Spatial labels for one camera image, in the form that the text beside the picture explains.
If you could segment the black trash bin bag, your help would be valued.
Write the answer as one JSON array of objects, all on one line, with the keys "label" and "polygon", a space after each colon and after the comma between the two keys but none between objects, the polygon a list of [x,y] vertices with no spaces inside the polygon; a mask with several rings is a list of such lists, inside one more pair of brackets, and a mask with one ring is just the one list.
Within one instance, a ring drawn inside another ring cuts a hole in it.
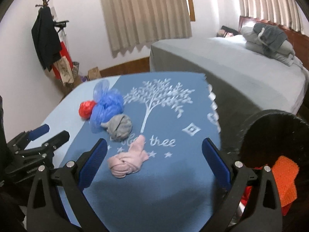
[{"label": "black trash bin bag", "polygon": [[308,231],[308,124],[285,111],[258,112],[241,125],[235,152],[250,168],[273,166],[279,156],[299,166],[297,199],[283,217],[283,231]]}]

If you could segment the pink knotted cloth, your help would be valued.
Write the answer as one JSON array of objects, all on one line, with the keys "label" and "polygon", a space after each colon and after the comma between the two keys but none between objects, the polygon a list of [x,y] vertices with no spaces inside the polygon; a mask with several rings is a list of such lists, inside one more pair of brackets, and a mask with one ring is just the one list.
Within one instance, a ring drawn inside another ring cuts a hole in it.
[{"label": "pink knotted cloth", "polygon": [[124,178],[126,175],[140,171],[143,163],[149,159],[144,150],[145,137],[139,135],[132,142],[127,152],[121,152],[107,160],[108,168],[116,178]]}]

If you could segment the red shiny wrapper ball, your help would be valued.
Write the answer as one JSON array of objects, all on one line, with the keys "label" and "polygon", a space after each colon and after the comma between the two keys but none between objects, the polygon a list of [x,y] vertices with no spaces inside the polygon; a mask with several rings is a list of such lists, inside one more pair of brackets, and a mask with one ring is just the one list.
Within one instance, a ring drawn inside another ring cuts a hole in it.
[{"label": "red shiny wrapper ball", "polygon": [[95,105],[96,102],[94,100],[82,102],[79,107],[79,116],[82,119],[89,119]]}]

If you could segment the grey knotted cloth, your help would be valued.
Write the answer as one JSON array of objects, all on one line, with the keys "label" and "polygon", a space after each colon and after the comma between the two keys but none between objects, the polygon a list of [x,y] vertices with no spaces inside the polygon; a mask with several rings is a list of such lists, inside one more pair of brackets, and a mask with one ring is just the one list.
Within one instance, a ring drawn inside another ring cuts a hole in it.
[{"label": "grey knotted cloth", "polygon": [[127,139],[132,131],[132,120],[126,114],[113,116],[108,122],[101,123],[111,140],[121,142]]}]

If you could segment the blue plastic bag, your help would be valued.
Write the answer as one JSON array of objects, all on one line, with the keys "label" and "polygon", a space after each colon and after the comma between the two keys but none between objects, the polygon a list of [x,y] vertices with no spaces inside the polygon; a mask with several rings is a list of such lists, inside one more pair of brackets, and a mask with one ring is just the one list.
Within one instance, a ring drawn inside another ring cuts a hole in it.
[{"label": "blue plastic bag", "polygon": [[107,79],[100,80],[93,89],[93,100],[96,102],[92,109],[89,124],[93,133],[103,130],[102,123],[124,110],[124,99],[120,91],[110,89],[110,83]]}]

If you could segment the beige tote bag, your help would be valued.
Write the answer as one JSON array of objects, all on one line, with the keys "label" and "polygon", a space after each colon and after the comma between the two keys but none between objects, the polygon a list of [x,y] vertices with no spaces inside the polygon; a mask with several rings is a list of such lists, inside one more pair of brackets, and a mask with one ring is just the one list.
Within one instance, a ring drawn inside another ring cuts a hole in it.
[{"label": "beige tote bag", "polygon": [[53,64],[53,67],[59,73],[60,79],[63,84],[72,84],[74,82],[70,63],[65,56],[55,62]]}]

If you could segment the blue tree-print tablecloth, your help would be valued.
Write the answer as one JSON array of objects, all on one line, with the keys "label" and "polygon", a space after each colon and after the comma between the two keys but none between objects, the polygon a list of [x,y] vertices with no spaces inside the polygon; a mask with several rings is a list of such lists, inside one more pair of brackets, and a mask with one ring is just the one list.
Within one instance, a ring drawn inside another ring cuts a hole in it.
[{"label": "blue tree-print tablecloth", "polygon": [[191,101],[182,114],[170,106],[147,110],[138,100],[128,102],[124,113],[132,119],[132,132],[114,142],[104,132],[91,132],[81,120],[80,103],[92,98],[95,82],[74,89],[45,119],[50,130],[30,144],[37,147],[61,131],[70,140],[55,151],[53,164],[63,166],[90,150],[100,138],[108,143],[107,156],[127,151],[139,135],[145,136],[149,159],[141,170],[122,179],[112,176],[103,162],[84,195],[110,231],[200,231],[213,213],[215,178],[202,154],[202,142],[221,139],[213,121],[209,85],[202,73],[158,72],[109,78],[123,95],[153,80],[167,80],[175,91],[188,92]]}]

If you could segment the brown paper bag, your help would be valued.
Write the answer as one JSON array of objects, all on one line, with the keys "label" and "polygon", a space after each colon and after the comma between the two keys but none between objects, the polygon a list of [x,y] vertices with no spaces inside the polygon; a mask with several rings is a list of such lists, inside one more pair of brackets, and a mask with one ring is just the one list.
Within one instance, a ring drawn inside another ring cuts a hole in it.
[{"label": "brown paper bag", "polygon": [[101,78],[101,73],[100,73],[99,68],[95,67],[95,68],[89,69],[87,76],[90,81]]}]

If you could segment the red hanging bag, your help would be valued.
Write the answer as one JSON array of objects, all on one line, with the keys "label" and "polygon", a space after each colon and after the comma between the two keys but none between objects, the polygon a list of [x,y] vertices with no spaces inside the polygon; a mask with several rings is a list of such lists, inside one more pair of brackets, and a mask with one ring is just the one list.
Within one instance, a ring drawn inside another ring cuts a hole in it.
[{"label": "red hanging bag", "polygon": [[60,60],[52,65],[55,78],[61,80],[63,84],[71,84],[74,82],[72,74],[73,62],[63,41],[61,42],[60,55]]}]

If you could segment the grey bed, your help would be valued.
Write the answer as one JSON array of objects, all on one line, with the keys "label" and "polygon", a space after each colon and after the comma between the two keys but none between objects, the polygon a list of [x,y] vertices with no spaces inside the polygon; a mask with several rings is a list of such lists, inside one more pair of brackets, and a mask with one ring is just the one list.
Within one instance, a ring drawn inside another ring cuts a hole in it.
[{"label": "grey bed", "polygon": [[296,114],[308,87],[306,68],[246,49],[241,35],[157,41],[150,48],[150,70],[205,74],[216,96],[222,135],[266,109]]}]

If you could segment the plush toy on bed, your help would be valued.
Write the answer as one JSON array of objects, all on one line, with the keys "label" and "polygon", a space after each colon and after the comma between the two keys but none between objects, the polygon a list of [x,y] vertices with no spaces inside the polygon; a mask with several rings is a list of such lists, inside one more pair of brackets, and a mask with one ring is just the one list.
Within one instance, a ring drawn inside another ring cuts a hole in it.
[{"label": "plush toy on bed", "polygon": [[227,38],[236,35],[239,35],[239,32],[237,30],[234,30],[226,26],[222,26],[221,29],[217,32],[216,37]]}]

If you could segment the dark grey folded clothes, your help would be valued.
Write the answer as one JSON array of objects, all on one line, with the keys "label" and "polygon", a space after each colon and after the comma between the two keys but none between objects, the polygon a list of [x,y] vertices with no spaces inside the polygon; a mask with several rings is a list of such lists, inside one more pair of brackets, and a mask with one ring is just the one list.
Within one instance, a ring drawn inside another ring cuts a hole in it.
[{"label": "dark grey folded clothes", "polygon": [[275,25],[256,23],[253,31],[258,35],[258,39],[262,43],[264,54],[269,57],[277,52],[288,39],[286,33]]}]

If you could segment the beige curtain left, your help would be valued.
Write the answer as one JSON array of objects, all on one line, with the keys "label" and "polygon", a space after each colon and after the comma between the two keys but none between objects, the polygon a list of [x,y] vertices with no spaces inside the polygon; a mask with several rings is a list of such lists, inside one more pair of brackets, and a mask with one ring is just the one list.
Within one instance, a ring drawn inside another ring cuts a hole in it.
[{"label": "beige curtain left", "polygon": [[164,39],[192,37],[186,0],[101,0],[113,54]]}]

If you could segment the beige curtain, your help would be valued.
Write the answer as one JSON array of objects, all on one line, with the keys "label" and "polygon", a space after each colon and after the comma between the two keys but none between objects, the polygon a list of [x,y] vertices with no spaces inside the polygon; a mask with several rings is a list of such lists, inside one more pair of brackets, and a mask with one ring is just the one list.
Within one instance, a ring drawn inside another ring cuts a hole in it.
[{"label": "beige curtain", "polygon": [[186,0],[101,0],[113,54],[164,39],[192,37]]},{"label": "beige curtain", "polygon": [[295,0],[239,0],[241,16],[270,21],[303,32]]}]

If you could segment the beige curtain right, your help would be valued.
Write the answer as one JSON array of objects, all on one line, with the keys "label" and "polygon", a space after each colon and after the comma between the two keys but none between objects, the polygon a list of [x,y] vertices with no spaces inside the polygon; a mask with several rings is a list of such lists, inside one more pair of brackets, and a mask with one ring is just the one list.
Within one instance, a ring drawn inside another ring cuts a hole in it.
[{"label": "beige curtain right", "polygon": [[303,32],[295,0],[239,0],[241,16],[270,21]]}]

